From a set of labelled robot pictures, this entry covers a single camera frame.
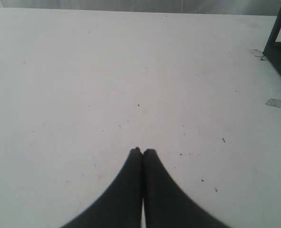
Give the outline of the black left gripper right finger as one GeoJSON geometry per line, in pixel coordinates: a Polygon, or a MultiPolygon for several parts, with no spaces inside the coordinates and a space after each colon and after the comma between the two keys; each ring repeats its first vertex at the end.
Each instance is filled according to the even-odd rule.
{"type": "Polygon", "coordinates": [[[225,228],[173,181],[157,152],[143,153],[143,200],[148,228],[225,228]]]}

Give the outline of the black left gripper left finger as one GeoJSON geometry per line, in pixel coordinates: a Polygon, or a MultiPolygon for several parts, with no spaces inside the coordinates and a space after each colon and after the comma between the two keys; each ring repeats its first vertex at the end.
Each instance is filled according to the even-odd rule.
{"type": "Polygon", "coordinates": [[[136,147],[104,193],[63,227],[140,228],[142,196],[142,153],[136,147]]]}

